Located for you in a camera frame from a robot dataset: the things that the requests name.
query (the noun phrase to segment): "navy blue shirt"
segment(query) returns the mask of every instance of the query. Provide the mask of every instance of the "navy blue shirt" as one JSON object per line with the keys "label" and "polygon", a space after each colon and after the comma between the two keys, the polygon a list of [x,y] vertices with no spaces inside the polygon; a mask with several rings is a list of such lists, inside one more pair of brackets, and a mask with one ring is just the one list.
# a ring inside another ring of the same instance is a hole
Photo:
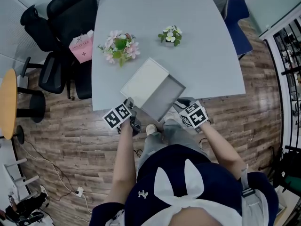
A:
{"label": "navy blue shirt", "polygon": [[[121,209],[125,210],[125,225],[140,226],[161,210],[170,205],[154,195],[154,180],[157,169],[161,167],[170,180],[174,195],[187,195],[184,164],[189,159],[202,175],[204,192],[199,199],[209,200],[231,207],[242,215],[242,185],[223,166],[212,163],[204,155],[182,145],[167,146],[150,156],[138,172],[137,184],[131,190],[127,201],[104,203],[93,209],[90,226],[104,226]],[[267,177],[260,172],[248,173],[249,186],[259,189],[269,205],[269,226],[272,226],[277,210],[278,197]],[[148,192],[147,200],[138,197],[138,192]]]}

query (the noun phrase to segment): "black and white marker cube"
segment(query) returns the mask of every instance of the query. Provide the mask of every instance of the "black and white marker cube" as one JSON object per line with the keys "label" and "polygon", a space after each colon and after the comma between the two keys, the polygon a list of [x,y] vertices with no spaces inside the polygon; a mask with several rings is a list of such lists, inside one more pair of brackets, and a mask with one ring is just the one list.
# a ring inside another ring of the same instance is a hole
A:
{"label": "black and white marker cube", "polygon": [[182,110],[180,116],[187,126],[193,128],[200,126],[208,120],[206,111],[199,101]]}
{"label": "black and white marker cube", "polygon": [[130,110],[124,104],[120,104],[116,108],[107,112],[106,115],[103,116],[103,120],[107,123],[110,129],[115,129],[131,115],[132,113]]}

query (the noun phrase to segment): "jeans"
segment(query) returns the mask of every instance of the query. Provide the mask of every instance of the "jeans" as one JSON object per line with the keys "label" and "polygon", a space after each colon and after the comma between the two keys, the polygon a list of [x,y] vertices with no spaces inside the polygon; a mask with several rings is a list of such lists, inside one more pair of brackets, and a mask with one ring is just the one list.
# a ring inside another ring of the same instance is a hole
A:
{"label": "jeans", "polygon": [[[168,119],[163,125],[163,129],[164,139],[168,140],[168,145],[179,144],[186,146],[208,157],[204,150],[195,142],[192,136],[175,120]],[[162,134],[160,132],[148,135],[145,139],[144,150],[138,162],[137,171],[139,171],[143,163],[145,163],[151,155],[168,145],[163,143]]]}

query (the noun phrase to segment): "artificial flower bouquet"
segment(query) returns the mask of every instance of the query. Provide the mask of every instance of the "artificial flower bouquet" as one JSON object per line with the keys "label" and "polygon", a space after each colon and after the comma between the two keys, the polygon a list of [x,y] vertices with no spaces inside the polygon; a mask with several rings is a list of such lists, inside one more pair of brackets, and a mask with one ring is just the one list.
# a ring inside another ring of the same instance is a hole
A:
{"label": "artificial flower bouquet", "polygon": [[122,31],[111,31],[104,46],[99,49],[106,55],[106,60],[115,63],[115,59],[119,60],[122,67],[129,59],[135,59],[140,54],[138,42],[134,41],[135,36]]}
{"label": "artificial flower bouquet", "polygon": [[176,25],[168,26],[163,30],[163,33],[158,34],[161,38],[161,43],[165,40],[167,46],[177,46],[182,39],[182,31]]}

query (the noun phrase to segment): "yellow tabletop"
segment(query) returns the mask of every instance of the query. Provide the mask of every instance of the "yellow tabletop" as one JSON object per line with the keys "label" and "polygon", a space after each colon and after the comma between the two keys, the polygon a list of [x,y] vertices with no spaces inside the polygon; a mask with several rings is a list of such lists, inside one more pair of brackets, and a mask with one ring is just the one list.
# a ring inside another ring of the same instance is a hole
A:
{"label": "yellow tabletop", "polygon": [[0,128],[5,139],[13,137],[17,113],[17,78],[14,69],[6,72],[0,88]]}

